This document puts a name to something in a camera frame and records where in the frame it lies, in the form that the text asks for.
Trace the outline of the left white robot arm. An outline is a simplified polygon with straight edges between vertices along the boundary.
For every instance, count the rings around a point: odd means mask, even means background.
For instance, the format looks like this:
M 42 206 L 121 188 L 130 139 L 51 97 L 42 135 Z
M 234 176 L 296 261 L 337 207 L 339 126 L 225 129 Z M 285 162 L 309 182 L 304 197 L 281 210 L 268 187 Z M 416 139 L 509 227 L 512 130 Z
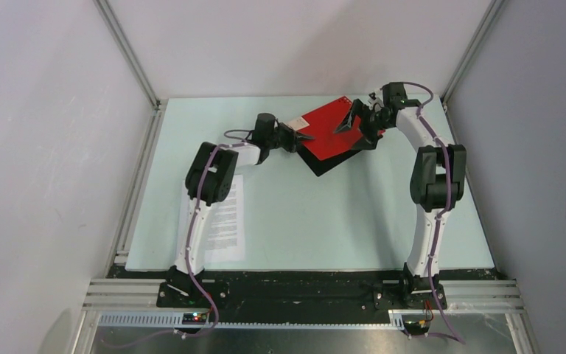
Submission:
M 181 228 L 182 243 L 167 274 L 167 284 L 182 305 L 196 306 L 206 294 L 197 279 L 205 265 L 204 239 L 216 208 L 231 191 L 236 168 L 257 166 L 275 149 L 295 153 L 303 142 L 315 139 L 300 132 L 309 126 L 302 117 L 283 123 L 272 114 L 261 113 L 254 128 L 239 142 L 200 145 L 184 182 L 188 214 Z

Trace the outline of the red and black folder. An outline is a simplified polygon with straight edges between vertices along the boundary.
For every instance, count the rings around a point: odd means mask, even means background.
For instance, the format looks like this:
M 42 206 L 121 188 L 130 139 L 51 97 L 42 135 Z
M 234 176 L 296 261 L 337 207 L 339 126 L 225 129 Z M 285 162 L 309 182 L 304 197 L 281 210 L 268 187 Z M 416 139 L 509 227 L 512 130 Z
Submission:
M 348 97 L 342 96 L 287 122 L 298 133 L 313 138 L 302 142 L 297 154 L 317 177 L 359 153 L 353 148 L 363 138 L 358 129 L 359 120 L 354 122 L 351 130 L 335 133 L 336 127 L 347 117 L 352 103 Z

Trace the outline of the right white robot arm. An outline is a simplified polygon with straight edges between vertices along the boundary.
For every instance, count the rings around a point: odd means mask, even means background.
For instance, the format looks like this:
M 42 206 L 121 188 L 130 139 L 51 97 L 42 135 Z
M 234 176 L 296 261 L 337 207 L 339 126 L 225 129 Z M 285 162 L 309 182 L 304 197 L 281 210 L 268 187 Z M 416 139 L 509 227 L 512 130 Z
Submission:
M 404 134 L 416 159 L 410 197 L 417 218 L 410 254 L 399 279 L 399 300 L 417 308 L 439 289 L 439 250 L 445 224 L 465 190 L 467 149 L 442 138 L 424 116 L 424 102 L 408 96 L 407 82 L 391 82 L 369 94 L 367 103 L 354 100 L 333 133 L 361 134 L 353 148 L 373 150 L 383 131 Z

